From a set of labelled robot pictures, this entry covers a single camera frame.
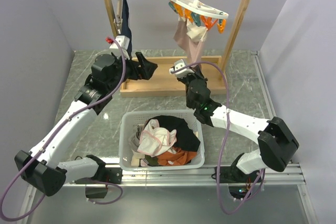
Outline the pink beige underwear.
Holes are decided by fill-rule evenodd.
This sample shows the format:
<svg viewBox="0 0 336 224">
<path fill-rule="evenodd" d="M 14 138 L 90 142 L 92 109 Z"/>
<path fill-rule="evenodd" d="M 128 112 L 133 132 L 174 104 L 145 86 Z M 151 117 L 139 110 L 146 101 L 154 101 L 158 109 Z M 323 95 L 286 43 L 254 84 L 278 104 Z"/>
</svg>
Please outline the pink beige underwear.
<svg viewBox="0 0 336 224">
<path fill-rule="evenodd" d="M 192 64 L 201 61 L 207 32 L 208 29 L 205 26 L 197 26 L 187 18 L 179 17 L 173 39 L 186 53 L 187 63 Z"/>
</svg>

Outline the black underwear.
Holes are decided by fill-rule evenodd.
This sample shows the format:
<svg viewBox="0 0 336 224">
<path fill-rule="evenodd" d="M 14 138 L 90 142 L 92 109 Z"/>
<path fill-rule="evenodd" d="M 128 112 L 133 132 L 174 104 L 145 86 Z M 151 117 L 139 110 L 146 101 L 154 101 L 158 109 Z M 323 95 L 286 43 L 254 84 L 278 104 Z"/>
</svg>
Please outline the black underwear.
<svg viewBox="0 0 336 224">
<path fill-rule="evenodd" d="M 159 126 L 170 132 L 176 130 L 176 142 L 174 147 L 178 147 L 183 151 L 197 152 L 200 141 L 194 132 L 188 127 L 187 122 L 182 118 L 170 115 L 159 115 L 152 119 L 158 120 Z"/>
</svg>

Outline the white underwear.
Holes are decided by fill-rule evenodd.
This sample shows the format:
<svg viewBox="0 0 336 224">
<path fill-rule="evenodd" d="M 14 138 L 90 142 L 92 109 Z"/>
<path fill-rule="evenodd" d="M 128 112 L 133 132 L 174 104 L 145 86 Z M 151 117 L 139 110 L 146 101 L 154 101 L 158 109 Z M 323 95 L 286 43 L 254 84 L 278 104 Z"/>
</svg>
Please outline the white underwear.
<svg viewBox="0 0 336 224">
<path fill-rule="evenodd" d="M 140 135 L 138 152 L 155 157 L 172 149 L 176 142 L 176 130 L 159 126 L 158 120 L 150 119 Z"/>
</svg>

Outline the white clip hanger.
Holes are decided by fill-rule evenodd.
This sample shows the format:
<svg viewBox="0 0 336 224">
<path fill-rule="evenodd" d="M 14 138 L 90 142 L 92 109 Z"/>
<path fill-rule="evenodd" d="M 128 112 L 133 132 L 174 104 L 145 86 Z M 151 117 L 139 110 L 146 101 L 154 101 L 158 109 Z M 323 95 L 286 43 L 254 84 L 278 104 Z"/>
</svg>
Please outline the white clip hanger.
<svg viewBox="0 0 336 224">
<path fill-rule="evenodd" d="M 200 0 L 169 0 L 169 7 L 181 18 L 186 18 L 197 27 L 204 25 L 211 30 L 217 25 L 217 30 L 222 34 L 226 27 L 229 14 L 217 8 L 208 6 Z"/>
</svg>

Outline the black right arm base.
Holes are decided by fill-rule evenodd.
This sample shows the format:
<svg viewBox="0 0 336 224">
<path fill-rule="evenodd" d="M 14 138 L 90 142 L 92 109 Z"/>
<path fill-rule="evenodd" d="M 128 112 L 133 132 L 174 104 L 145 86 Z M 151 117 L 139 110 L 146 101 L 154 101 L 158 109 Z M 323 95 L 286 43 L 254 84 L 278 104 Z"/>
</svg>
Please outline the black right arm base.
<svg viewBox="0 0 336 224">
<path fill-rule="evenodd" d="M 234 199 L 243 200 L 258 175 L 259 171 L 244 174 L 237 167 L 221 166 L 219 172 L 219 183 L 242 184 L 242 186 L 229 186 L 228 190 Z"/>
</svg>

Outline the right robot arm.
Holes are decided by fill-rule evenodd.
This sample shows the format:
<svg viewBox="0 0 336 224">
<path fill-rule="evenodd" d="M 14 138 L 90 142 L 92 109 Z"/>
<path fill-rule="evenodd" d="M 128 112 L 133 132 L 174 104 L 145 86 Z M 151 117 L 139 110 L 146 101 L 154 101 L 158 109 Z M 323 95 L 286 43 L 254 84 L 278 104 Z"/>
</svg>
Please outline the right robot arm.
<svg viewBox="0 0 336 224">
<path fill-rule="evenodd" d="M 232 178 L 243 182 L 249 174 L 264 168 L 282 172 L 299 148 L 299 143 L 283 119 L 256 118 L 236 112 L 210 98 L 207 79 L 196 68 L 181 64 L 170 69 L 178 81 L 185 84 L 186 105 L 202 124 L 223 128 L 248 138 L 258 149 L 241 154 L 233 163 Z"/>
</svg>

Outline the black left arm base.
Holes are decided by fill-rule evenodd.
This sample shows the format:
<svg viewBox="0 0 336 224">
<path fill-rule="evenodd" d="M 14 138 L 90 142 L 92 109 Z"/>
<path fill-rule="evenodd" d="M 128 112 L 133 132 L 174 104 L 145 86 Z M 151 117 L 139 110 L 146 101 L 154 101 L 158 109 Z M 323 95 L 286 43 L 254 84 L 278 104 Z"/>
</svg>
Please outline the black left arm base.
<svg viewBox="0 0 336 224">
<path fill-rule="evenodd" d="M 123 170 L 119 167 L 104 167 L 92 178 L 78 179 L 74 181 L 74 184 L 85 185 L 85 196 L 87 201 L 96 205 L 108 205 L 118 201 L 123 196 L 123 189 L 120 186 L 122 173 Z M 107 202 L 96 201 L 96 199 L 104 199 L 107 196 L 110 187 L 119 190 L 116 199 Z"/>
</svg>

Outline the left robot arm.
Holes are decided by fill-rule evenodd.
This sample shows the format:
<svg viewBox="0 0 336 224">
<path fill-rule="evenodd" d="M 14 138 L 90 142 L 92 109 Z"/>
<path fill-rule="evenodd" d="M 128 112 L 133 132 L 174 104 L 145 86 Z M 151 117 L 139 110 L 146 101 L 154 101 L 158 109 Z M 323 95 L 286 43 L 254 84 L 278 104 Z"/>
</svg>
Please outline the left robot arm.
<svg viewBox="0 0 336 224">
<path fill-rule="evenodd" d="M 105 179 L 105 162 L 94 155 L 77 161 L 61 159 L 76 140 L 112 100 L 113 93 L 126 80 L 149 80 L 157 64 L 148 61 L 141 52 L 137 60 L 123 60 L 113 53 L 95 58 L 91 74 L 85 80 L 68 111 L 55 127 L 29 152 L 19 151 L 14 160 L 24 181 L 46 196 L 53 196 L 64 184 L 81 179 L 100 183 Z"/>
</svg>

